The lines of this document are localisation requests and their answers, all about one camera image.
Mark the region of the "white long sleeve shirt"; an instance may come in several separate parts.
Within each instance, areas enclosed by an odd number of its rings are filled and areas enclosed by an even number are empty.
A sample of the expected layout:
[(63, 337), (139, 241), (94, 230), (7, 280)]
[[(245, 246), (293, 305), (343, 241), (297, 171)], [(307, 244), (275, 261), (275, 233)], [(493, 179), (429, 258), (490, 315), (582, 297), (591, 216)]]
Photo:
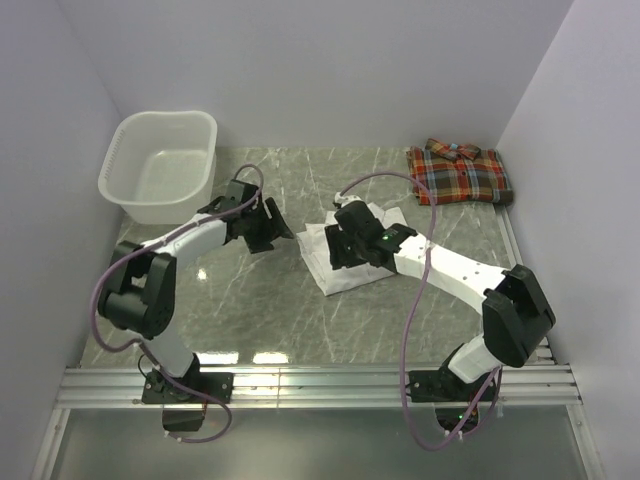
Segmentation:
[(333, 270), (325, 228), (336, 224), (335, 213), (326, 211), (323, 223), (306, 223), (305, 230), (296, 234), (301, 257), (325, 296), (352, 290), (392, 276), (388, 270), (368, 264)]

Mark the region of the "plaid flannel shirt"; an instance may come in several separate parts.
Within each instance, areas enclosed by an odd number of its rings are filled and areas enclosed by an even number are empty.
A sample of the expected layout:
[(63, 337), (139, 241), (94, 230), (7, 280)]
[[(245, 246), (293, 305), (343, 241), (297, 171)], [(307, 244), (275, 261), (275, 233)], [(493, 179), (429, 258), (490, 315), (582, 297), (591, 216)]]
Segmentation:
[(423, 147), (406, 151), (409, 174), (431, 194), (413, 189), (420, 205), (484, 202), (508, 205), (515, 193), (496, 149), (444, 143), (429, 138)]

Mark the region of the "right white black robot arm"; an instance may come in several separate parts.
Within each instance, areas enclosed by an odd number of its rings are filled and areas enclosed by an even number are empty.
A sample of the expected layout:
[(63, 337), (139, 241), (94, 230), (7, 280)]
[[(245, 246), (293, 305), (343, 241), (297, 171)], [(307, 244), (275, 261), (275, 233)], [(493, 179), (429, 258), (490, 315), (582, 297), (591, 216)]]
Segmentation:
[(533, 271), (467, 258), (403, 224), (384, 226), (357, 196), (338, 197), (335, 224), (325, 236), (333, 269), (369, 265), (425, 280), (463, 301), (481, 317), (482, 330), (440, 369), (444, 394), (460, 400), (499, 367), (522, 367), (555, 326), (552, 308)]

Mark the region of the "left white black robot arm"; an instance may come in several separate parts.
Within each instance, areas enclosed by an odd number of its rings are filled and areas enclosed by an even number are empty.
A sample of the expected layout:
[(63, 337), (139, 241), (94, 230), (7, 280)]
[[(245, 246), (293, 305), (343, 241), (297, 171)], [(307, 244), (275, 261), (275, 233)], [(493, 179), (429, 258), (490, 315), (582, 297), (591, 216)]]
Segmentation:
[(143, 243), (120, 242), (98, 287), (97, 313), (131, 332), (130, 342), (151, 360), (149, 389), (166, 388), (177, 401), (192, 401), (203, 377), (197, 355), (172, 326), (179, 270), (239, 238), (255, 254), (293, 237), (273, 198), (264, 198), (258, 185), (232, 180), (223, 196), (180, 227)]

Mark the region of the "white plastic laundry basket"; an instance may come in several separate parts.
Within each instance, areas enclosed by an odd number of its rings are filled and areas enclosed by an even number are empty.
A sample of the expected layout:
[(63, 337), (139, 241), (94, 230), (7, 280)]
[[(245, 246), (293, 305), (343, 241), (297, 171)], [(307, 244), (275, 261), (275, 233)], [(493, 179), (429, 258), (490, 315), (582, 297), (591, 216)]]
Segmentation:
[(98, 190), (135, 222), (182, 224), (212, 195), (218, 125), (202, 111), (146, 111), (123, 120)]

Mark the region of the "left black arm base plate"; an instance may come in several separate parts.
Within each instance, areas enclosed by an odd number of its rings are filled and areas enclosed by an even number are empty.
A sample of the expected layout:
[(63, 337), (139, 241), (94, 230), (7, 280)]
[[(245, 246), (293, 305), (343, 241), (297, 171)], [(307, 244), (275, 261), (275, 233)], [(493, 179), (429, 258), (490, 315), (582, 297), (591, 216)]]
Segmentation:
[[(229, 404), (233, 385), (230, 372), (196, 372), (168, 380), (154, 370), (146, 375), (140, 403), (162, 408), (161, 423), (168, 436), (188, 444), (207, 443), (221, 438), (232, 425)], [(208, 409), (214, 406), (226, 415), (221, 429), (208, 437), (193, 437), (204, 426)]]

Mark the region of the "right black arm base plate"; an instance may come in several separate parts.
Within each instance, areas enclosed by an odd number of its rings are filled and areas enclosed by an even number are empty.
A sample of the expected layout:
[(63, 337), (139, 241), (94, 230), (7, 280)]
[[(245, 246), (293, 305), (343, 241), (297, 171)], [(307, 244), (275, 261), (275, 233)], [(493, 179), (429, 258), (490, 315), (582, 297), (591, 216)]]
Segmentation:
[(413, 403), (463, 403), (460, 408), (437, 407), (435, 409), (438, 425), (445, 432), (451, 432), (463, 418), (468, 406), (481, 390), (486, 380), (489, 380), (490, 383), (461, 428), (461, 434), (465, 435), (475, 430), (484, 421), (479, 411), (480, 403), (491, 401), (488, 413), (491, 413), (495, 408), (502, 381), (501, 369), (496, 373), (486, 373), (469, 384), (464, 383), (444, 368), (438, 371), (412, 370), (409, 372), (409, 383), (406, 387), (408, 388), (409, 398)]

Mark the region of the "aluminium mounting rail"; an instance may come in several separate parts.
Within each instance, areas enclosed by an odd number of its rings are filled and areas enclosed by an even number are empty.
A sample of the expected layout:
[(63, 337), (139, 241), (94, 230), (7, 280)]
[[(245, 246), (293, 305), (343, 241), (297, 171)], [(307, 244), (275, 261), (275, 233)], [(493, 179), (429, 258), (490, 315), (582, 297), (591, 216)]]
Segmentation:
[[(234, 375), (233, 409), (396, 408), (399, 374), (394, 365), (204, 366), (206, 373)], [(138, 370), (68, 369), (54, 406), (59, 409), (142, 408)], [(504, 406), (580, 405), (582, 397), (568, 365), (527, 365), (503, 370)]]

